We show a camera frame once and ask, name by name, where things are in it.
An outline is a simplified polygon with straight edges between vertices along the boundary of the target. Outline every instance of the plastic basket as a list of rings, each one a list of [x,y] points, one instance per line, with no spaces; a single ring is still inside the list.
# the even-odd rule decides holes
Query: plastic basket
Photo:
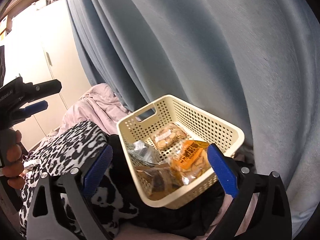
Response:
[[[153,109],[155,114],[140,121],[138,116],[150,109]],[[135,171],[134,167],[140,166],[141,163],[131,158],[127,152],[127,146],[128,143],[137,140],[153,146],[149,135],[171,122],[180,125],[188,134],[189,139],[215,143],[228,157],[234,157],[235,151],[244,141],[244,133],[240,128],[172,95],[163,96],[121,119],[117,124],[117,129],[125,158],[142,201],[151,207],[180,208],[217,181],[217,176],[211,168],[189,185],[180,187],[160,200],[155,201],[148,198],[150,185]],[[176,152],[179,147],[180,142],[177,142],[168,150],[162,151],[159,160],[164,160],[167,155],[172,151]]]

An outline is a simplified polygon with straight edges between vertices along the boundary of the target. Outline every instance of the brown snack bag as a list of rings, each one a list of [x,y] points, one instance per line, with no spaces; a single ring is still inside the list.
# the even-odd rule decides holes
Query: brown snack bag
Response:
[[[156,165],[154,167],[136,167],[137,173],[150,183],[148,197],[151,200],[159,200],[180,188],[183,184],[181,178],[177,178],[169,164]]]
[[[207,158],[208,146],[207,142],[185,140],[177,155],[171,158],[171,168],[179,172],[184,185],[189,185],[211,167]]]
[[[160,130],[152,133],[150,138],[159,151],[164,151],[176,141],[185,139],[186,136],[186,132],[181,127],[175,123],[169,123]]]

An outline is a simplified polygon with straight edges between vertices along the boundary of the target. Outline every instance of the white cabinet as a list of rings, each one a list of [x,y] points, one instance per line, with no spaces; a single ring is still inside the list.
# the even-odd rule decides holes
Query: white cabinet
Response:
[[[14,125],[13,129],[21,132],[21,142],[27,150],[30,150],[46,136],[34,116],[27,118],[24,122]]]
[[[62,83],[60,95],[71,107],[89,88],[81,66],[65,0],[38,11],[39,33],[52,76]]]
[[[60,125],[66,110],[90,88],[76,51],[65,0],[18,17],[4,39],[4,53],[5,84],[18,76],[25,83],[58,79],[62,84],[59,94],[41,99],[48,102],[47,110],[14,126],[21,131],[26,149],[30,149]]]

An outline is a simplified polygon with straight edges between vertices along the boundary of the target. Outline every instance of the clear plastic bag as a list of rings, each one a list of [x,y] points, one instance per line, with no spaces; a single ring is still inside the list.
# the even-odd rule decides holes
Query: clear plastic bag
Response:
[[[185,140],[177,154],[169,159],[171,168],[179,172],[184,185],[189,185],[211,167],[207,158],[208,146],[207,142]]]
[[[181,127],[175,123],[169,123],[151,134],[150,138],[159,151],[164,151],[176,141],[185,139],[186,136],[186,132]]]
[[[154,167],[136,167],[137,173],[150,183],[148,197],[159,200],[180,188],[183,184],[178,173],[173,171],[168,163]]]
[[[159,152],[151,145],[148,145],[143,141],[136,141],[131,145],[128,145],[127,147],[128,153],[145,165],[154,166],[156,164],[159,164],[159,162],[157,161]]]

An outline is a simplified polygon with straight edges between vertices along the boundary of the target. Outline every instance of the orange snack bag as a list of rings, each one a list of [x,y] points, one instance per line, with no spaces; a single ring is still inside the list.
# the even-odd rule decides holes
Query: orange snack bag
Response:
[[[184,185],[188,185],[210,168],[207,159],[208,146],[207,142],[186,140],[177,156],[172,157],[171,168],[180,173]]]

